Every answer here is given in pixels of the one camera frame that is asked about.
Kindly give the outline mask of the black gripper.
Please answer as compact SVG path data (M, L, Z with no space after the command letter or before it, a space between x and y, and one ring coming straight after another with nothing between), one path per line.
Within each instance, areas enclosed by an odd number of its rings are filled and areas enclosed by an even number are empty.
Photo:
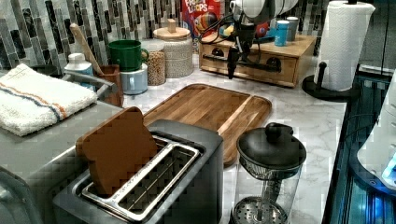
M242 59L244 62L251 63L248 55L255 37L256 25L251 21L236 21L234 23L234 39L236 46L242 50ZM228 78L232 79L234 70L239 60L239 50L236 47L229 49L227 57Z

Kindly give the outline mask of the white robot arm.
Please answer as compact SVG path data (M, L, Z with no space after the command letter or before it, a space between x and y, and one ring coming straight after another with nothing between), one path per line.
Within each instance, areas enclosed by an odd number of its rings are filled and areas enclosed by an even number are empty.
M299 0L232 0L230 10L233 15L235 44L229 48L227 56L228 78L232 79L237 62L246 59L250 53L256 27L294 8Z

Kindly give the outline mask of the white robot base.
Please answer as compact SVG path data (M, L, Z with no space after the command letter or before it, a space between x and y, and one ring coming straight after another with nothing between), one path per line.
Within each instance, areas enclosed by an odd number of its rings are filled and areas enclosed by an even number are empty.
M357 153L361 166L391 191L396 190L396 80L392 75L378 121Z

